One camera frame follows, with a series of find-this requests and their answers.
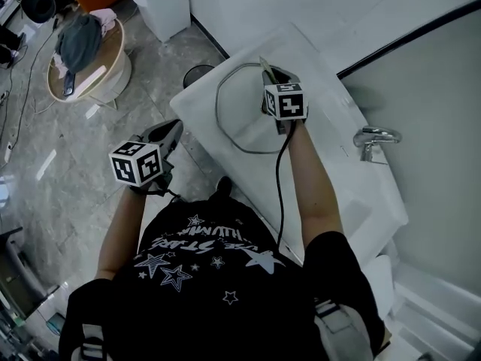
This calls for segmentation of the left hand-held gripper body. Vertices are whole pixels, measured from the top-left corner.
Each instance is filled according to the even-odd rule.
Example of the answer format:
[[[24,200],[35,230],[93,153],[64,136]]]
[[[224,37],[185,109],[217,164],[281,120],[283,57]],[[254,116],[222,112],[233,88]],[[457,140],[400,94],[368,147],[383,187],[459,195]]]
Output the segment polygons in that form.
[[[172,180],[174,166],[168,157],[173,150],[171,138],[154,141],[147,135],[133,135],[108,154],[115,181],[136,193],[164,196]]]

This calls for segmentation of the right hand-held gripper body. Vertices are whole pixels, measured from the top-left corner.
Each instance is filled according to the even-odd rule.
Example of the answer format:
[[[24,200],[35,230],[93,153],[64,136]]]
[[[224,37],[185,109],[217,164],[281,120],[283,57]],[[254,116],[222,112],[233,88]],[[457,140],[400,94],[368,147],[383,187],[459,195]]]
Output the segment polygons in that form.
[[[275,119],[278,135],[285,135],[284,122],[307,119],[308,100],[300,83],[265,84],[261,112]]]

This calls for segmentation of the person's right forearm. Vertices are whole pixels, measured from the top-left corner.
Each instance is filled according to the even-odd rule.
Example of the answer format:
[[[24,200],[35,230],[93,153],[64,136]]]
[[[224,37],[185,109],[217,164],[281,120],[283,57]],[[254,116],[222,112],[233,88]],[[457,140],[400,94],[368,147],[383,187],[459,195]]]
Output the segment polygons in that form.
[[[288,143],[304,248],[326,232],[342,233],[334,187],[319,158],[306,126],[296,120]]]

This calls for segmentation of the person's left forearm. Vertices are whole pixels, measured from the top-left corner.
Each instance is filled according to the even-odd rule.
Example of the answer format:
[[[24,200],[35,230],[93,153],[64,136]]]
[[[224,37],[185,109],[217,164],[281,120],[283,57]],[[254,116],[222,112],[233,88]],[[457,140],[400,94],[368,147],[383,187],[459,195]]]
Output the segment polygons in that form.
[[[95,279],[112,280],[136,255],[146,199],[125,188],[101,246]]]

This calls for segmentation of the black mesh waste bin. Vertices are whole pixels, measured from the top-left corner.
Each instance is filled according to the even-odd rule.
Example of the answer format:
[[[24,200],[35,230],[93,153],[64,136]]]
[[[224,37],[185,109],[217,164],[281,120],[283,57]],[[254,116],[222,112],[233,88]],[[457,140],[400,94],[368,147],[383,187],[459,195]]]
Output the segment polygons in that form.
[[[213,70],[214,67],[208,64],[200,64],[190,68],[183,77],[183,88],[187,88],[192,85],[201,77],[205,76],[208,72]]]

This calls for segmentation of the round beige basket table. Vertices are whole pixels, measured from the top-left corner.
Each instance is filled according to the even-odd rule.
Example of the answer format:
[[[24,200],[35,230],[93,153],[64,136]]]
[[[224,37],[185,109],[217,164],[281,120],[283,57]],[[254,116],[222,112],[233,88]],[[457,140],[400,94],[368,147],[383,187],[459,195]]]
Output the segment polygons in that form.
[[[74,79],[74,91],[63,95],[64,78],[53,59],[47,69],[47,88],[59,102],[89,101],[97,105],[116,108],[116,98],[126,88],[132,73],[130,58],[125,52],[125,30],[119,20],[106,32],[95,59]]]

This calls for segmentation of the chrome faucet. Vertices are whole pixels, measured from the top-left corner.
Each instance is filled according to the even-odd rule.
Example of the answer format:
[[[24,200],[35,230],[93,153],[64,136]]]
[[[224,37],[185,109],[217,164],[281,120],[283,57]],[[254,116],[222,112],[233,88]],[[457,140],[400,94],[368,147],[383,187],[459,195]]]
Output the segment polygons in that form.
[[[372,162],[373,148],[378,144],[397,144],[402,135],[392,129],[376,126],[364,126],[355,133],[353,144],[361,149],[361,161]]]

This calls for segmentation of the white vanity sink cabinet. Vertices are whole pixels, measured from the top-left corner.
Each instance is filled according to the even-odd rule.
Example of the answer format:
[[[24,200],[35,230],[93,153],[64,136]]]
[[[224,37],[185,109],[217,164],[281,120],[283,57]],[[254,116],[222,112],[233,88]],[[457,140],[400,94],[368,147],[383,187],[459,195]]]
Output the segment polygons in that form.
[[[296,74],[308,100],[306,122],[333,184],[343,230],[360,264],[369,263],[408,217],[381,150],[361,161],[353,137],[365,124],[357,105],[316,48],[292,24],[251,43],[171,100],[171,107],[204,149],[240,187],[293,253],[302,258],[301,221],[288,156],[242,153],[219,131],[214,116],[217,84],[243,62],[270,64]]]

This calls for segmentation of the grey cloth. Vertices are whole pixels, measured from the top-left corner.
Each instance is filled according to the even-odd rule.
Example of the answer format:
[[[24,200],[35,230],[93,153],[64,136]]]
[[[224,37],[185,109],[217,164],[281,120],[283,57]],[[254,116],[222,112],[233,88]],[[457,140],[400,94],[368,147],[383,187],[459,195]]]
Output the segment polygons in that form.
[[[95,59],[101,41],[100,19],[91,14],[82,14],[59,33],[55,52],[68,71],[76,74]]]

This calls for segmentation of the white water dispenser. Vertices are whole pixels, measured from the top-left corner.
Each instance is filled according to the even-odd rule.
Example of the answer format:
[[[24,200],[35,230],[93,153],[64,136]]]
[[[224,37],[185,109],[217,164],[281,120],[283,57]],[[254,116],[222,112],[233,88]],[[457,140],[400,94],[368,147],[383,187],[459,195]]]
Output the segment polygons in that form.
[[[191,25],[189,0],[133,0],[150,31],[166,42]]]

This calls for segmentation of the pink cloth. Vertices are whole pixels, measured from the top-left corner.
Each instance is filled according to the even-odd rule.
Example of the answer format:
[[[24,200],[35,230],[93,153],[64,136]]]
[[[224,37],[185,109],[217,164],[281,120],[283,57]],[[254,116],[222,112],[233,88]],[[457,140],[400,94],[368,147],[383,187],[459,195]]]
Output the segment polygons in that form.
[[[115,27],[116,13],[110,8],[103,8],[89,12],[96,19],[99,20],[101,25],[101,36],[104,37],[107,32]]]

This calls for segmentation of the black metal stand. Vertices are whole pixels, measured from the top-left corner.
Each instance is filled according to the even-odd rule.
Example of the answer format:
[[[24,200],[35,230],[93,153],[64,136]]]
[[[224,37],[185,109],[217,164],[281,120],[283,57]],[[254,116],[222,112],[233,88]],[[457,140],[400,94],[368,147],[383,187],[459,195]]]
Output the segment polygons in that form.
[[[38,277],[26,255],[18,245],[23,238],[23,227],[0,231],[0,303],[9,314],[26,320],[58,288]]]

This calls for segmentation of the black star-print shirt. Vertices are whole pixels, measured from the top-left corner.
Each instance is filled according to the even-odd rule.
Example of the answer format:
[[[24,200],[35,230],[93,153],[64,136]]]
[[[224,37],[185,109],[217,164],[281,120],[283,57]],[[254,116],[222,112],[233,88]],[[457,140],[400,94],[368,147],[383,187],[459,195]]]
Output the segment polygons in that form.
[[[176,202],[156,215],[112,279],[71,294],[59,358],[85,353],[90,324],[101,327],[112,361],[327,361],[323,302],[352,308],[379,351],[384,325],[342,233],[315,237],[297,265],[243,203]]]

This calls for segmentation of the black bucket chair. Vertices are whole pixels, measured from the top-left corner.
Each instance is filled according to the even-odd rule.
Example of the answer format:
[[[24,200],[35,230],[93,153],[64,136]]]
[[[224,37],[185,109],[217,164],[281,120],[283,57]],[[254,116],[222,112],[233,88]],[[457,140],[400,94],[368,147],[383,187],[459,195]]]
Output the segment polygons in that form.
[[[56,15],[55,0],[21,0],[20,6],[26,16],[37,24],[46,23]]]

